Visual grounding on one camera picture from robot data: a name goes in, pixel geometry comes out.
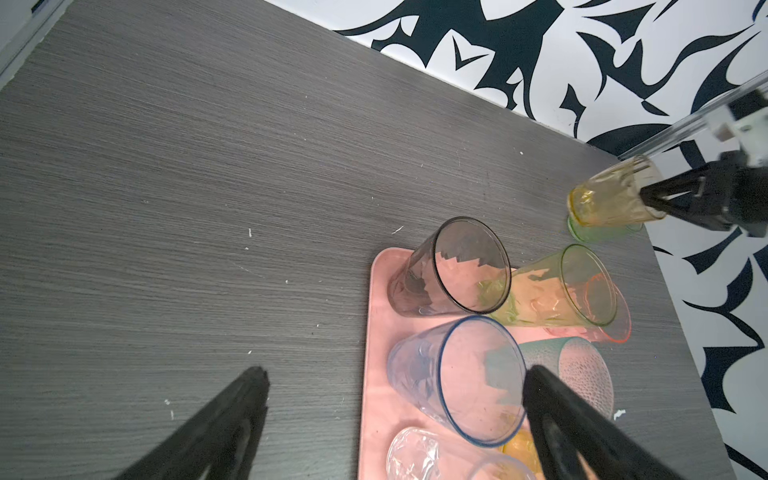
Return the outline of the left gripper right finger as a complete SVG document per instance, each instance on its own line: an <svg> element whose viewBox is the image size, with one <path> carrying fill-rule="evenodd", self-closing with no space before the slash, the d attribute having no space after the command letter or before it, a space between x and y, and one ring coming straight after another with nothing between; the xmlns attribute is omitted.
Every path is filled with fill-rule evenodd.
<svg viewBox="0 0 768 480"><path fill-rule="evenodd" d="M547 479L679 479L550 370L532 366L523 384L534 444Z"/></svg>

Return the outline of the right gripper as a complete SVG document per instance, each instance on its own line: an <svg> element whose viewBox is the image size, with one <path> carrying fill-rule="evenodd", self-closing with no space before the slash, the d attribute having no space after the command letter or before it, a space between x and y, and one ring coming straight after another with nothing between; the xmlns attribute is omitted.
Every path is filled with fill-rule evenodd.
<svg viewBox="0 0 768 480"><path fill-rule="evenodd" d="M767 167L747 165L743 151L726 151L705 164L640 189L646 206L710 231L734 225L750 237L767 236ZM699 210L721 210L721 215Z"/></svg>

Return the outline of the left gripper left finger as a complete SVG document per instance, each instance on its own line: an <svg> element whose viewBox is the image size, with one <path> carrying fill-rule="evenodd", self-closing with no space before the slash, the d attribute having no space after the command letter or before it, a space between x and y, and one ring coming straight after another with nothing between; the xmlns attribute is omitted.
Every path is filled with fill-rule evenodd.
<svg viewBox="0 0 768 480"><path fill-rule="evenodd" d="M252 366L119 479L247 479L268 412L267 371Z"/></svg>

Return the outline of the tall amber glass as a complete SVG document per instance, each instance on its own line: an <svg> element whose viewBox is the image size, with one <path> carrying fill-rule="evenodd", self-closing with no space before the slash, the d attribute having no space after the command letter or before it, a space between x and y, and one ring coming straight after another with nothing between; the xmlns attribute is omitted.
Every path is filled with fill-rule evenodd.
<svg viewBox="0 0 768 480"><path fill-rule="evenodd" d="M513 438L500 446L498 450L521 461L534 474L539 475L542 473L538 452L529 429L521 428Z"/></svg>

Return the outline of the teal glass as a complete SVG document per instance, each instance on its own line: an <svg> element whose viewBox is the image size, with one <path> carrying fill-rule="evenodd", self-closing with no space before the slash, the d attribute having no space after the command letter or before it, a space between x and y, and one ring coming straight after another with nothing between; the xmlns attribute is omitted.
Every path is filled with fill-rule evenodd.
<svg viewBox="0 0 768 480"><path fill-rule="evenodd" d="M556 338L520 346L528 368L541 365L608 418L614 407L614 389L599 351L579 337Z"/></svg>

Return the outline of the short amber glass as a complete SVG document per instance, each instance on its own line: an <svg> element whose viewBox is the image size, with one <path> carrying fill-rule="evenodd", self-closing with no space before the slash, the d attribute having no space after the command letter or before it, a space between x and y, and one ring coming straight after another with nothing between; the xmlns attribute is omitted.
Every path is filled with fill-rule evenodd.
<svg viewBox="0 0 768 480"><path fill-rule="evenodd" d="M619 227L661 220L666 213L646 206L640 190L662 175L646 156L615 164L574 187L567 197L570 217L582 227Z"/></svg>

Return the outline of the blue glass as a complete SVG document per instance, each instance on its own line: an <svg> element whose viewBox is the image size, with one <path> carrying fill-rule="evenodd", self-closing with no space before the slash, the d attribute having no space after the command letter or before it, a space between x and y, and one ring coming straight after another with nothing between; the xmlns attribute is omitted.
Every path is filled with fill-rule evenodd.
<svg viewBox="0 0 768 480"><path fill-rule="evenodd" d="M401 397L481 448L499 447L521 429L526 373L511 332L478 315L411 335L387 359L388 382Z"/></svg>

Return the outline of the pink glass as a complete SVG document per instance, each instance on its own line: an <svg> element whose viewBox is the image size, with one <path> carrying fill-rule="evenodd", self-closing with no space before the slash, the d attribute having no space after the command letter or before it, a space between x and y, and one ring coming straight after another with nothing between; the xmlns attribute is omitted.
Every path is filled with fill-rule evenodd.
<svg viewBox="0 0 768 480"><path fill-rule="evenodd" d="M576 287L577 299L585 304L588 312L592 303L610 299L605 290L611 287L616 300L616 314L613 321L607 325L545 327L544 331L554 338L580 337L591 343L626 343L632 331L631 314L623 294L615 283L607 279L604 274L598 273L586 282L577 284Z"/></svg>

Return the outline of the green glass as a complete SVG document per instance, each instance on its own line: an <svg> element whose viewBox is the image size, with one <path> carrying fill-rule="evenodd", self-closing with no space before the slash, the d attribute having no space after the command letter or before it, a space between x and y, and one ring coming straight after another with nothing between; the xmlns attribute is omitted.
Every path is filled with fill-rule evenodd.
<svg viewBox="0 0 768 480"><path fill-rule="evenodd" d="M614 321L618 294L605 265L581 244L511 271L509 293L490 317L517 327L602 327Z"/></svg>
<svg viewBox="0 0 768 480"><path fill-rule="evenodd" d="M583 226L572 216L567 217L567 226L572 237L581 243L599 243L620 239L644 230L642 223L622 226Z"/></svg>

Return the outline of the clear glass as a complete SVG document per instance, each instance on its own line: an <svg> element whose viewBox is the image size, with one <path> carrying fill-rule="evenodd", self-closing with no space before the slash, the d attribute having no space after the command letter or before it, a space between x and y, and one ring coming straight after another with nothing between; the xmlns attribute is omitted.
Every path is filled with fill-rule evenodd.
<svg viewBox="0 0 768 480"><path fill-rule="evenodd" d="M463 439L408 427L392 440L386 457L388 479L530 479L520 460L479 449Z"/></svg>

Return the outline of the pink tray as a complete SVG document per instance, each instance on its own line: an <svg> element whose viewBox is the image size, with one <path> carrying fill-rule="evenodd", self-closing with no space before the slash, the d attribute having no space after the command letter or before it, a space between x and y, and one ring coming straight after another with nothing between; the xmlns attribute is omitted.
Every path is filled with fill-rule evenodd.
<svg viewBox="0 0 768 480"><path fill-rule="evenodd" d="M390 247L376 255L371 264L369 306L362 393L359 479L386 479L387 454L397 433L417 427L471 444L452 428L423 414L390 385L387 360L399 341L430 328L451 322L456 316L402 317L390 306L387 287L390 278L411 255L409 249Z"/></svg>

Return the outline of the dark smoky glass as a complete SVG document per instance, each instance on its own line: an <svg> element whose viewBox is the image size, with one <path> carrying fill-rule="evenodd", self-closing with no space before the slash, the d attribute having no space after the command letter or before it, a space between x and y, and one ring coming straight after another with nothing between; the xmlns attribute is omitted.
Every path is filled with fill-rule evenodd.
<svg viewBox="0 0 768 480"><path fill-rule="evenodd" d="M485 223L445 221L391 277L391 307L404 317L487 315L511 290L512 269L501 240Z"/></svg>

